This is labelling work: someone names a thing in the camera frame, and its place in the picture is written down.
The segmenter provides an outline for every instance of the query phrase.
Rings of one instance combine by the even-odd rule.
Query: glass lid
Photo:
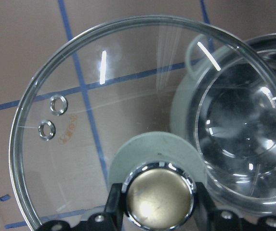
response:
[[[33,76],[13,121],[10,172],[28,226],[78,224],[112,183],[156,161],[221,205],[276,215],[276,54],[262,57],[270,67],[227,32],[166,15],[73,38]]]

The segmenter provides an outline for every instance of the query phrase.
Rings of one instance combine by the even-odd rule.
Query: screw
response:
[[[267,218],[265,223],[270,227],[276,228],[276,219],[274,218]]]
[[[229,212],[229,211],[223,211],[223,212],[221,213],[221,216],[222,216],[224,219],[228,219],[228,220],[232,219],[232,217],[233,217],[232,213]]]
[[[102,222],[104,221],[105,217],[103,215],[98,215],[95,217],[95,221],[96,222]]]
[[[63,226],[60,223],[57,223],[52,226],[51,231],[60,231],[62,230]]]

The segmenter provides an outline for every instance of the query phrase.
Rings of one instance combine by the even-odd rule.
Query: transparent glass lid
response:
[[[237,130],[246,121],[255,124]],[[222,204],[276,214],[276,75],[226,32],[154,15],[78,35],[32,78],[10,142],[13,188],[29,227],[56,218],[73,226],[104,205],[118,149],[151,131],[197,150]],[[255,182],[260,172],[267,180]]]

